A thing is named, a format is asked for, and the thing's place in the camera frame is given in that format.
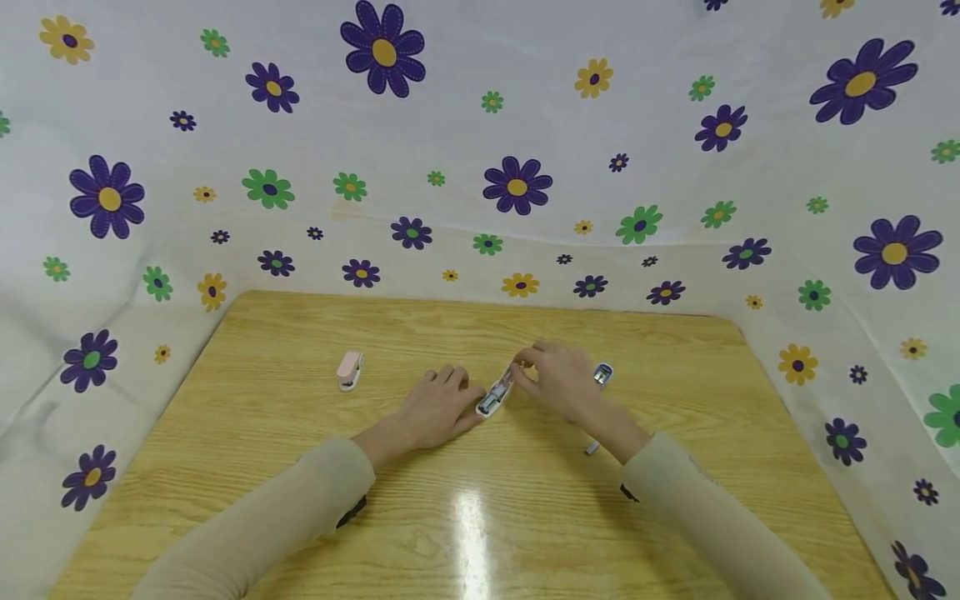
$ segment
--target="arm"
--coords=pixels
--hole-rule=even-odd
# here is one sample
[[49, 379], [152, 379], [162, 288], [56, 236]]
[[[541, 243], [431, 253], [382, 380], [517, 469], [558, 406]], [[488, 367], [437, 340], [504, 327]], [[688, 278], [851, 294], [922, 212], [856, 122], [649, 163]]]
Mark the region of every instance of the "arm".
[[334, 531], [374, 474], [404, 453], [445, 443], [483, 420], [486, 392], [462, 367], [428, 371], [399, 409], [352, 440], [332, 438], [177, 541], [132, 600], [237, 600], [294, 548]]
[[[534, 382], [520, 365], [537, 368]], [[651, 438], [593, 382], [578, 348], [536, 342], [516, 356], [516, 383], [577, 424], [623, 465], [624, 487], [656, 506], [735, 598], [822, 600], [829, 592], [800, 558], [736, 498], [704, 476], [669, 436]]]

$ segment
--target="wooden table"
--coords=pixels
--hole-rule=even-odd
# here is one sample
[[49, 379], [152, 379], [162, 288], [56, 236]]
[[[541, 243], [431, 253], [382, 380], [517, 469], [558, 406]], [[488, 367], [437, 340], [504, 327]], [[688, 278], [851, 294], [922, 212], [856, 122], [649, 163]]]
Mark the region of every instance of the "wooden table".
[[[248, 292], [113, 490], [52, 598], [126, 598], [177, 538], [396, 406], [427, 369], [489, 386], [539, 337], [613, 365], [605, 394], [672, 432], [838, 598], [891, 598], [736, 327], [713, 318]], [[334, 371], [366, 353], [350, 394]], [[618, 489], [615, 460], [515, 389], [491, 420], [384, 473], [367, 509], [251, 598], [725, 598]]]

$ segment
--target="yellow flower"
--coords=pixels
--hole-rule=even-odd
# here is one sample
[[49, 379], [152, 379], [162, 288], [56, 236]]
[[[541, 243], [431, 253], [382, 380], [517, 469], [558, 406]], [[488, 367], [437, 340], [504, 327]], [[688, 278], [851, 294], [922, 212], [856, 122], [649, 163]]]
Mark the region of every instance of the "yellow flower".
[[813, 370], [820, 365], [820, 361], [810, 356], [810, 348], [806, 346], [797, 348], [796, 344], [791, 344], [786, 350], [780, 351], [780, 360], [782, 362], [778, 369], [786, 373], [787, 383], [803, 386], [807, 379], [812, 380], [817, 376]]
[[93, 40], [87, 39], [83, 25], [71, 25], [70, 20], [62, 14], [57, 15], [56, 23], [44, 18], [40, 19], [40, 24], [46, 30], [40, 32], [40, 41], [50, 46], [50, 56], [55, 59], [66, 58], [70, 64], [77, 64], [77, 60], [90, 60], [87, 50], [93, 49]]
[[613, 77], [613, 69], [607, 68], [607, 59], [590, 59], [586, 69], [577, 71], [577, 77], [580, 80], [573, 85], [574, 89], [580, 90], [580, 97], [596, 98], [601, 91], [607, 91], [610, 88], [610, 82], [607, 81]]
[[220, 303], [227, 299], [224, 296], [224, 288], [227, 282], [223, 281], [220, 274], [214, 275], [207, 273], [204, 280], [197, 284], [197, 291], [200, 292], [200, 303], [206, 306], [206, 312], [218, 310]]
[[156, 347], [156, 352], [154, 352], [154, 360], [158, 365], [162, 365], [167, 362], [167, 359], [170, 358], [170, 347], [169, 346], [158, 346]]
[[917, 338], [907, 338], [906, 342], [900, 344], [900, 354], [903, 358], [919, 360], [926, 356], [926, 344]]
[[823, 18], [840, 16], [840, 13], [853, 6], [856, 0], [820, 0], [820, 8], [824, 10]]
[[197, 202], [210, 203], [217, 199], [217, 194], [212, 188], [204, 186], [193, 190], [193, 197]]
[[529, 273], [524, 275], [514, 273], [513, 277], [503, 280], [503, 287], [500, 289], [510, 294], [510, 298], [515, 296], [526, 298], [527, 294], [537, 293], [538, 285], [540, 285], [540, 282], [534, 279], [534, 276]]

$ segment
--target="floral backdrop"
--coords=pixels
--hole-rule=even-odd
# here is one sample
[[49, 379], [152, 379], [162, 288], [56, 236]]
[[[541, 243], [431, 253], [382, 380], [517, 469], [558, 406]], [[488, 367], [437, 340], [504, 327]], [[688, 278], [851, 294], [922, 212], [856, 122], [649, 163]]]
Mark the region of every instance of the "floral backdrop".
[[8, 7], [4, 596], [251, 289], [731, 319], [894, 593], [960, 595], [958, 42], [960, 0]]

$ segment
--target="sleeve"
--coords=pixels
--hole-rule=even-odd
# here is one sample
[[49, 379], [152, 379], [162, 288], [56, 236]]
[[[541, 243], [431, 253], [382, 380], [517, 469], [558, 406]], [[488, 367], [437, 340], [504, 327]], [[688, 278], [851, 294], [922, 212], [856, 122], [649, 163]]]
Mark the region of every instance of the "sleeve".
[[373, 485], [354, 442], [327, 440], [177, 541], [132, 600], [236, 600], [291, 550], [334, 531]]
[[738, 600], [832, 596], [803, 561], [673, 438], [658, 433], [620, 470], [621, 490], [656, 506]]

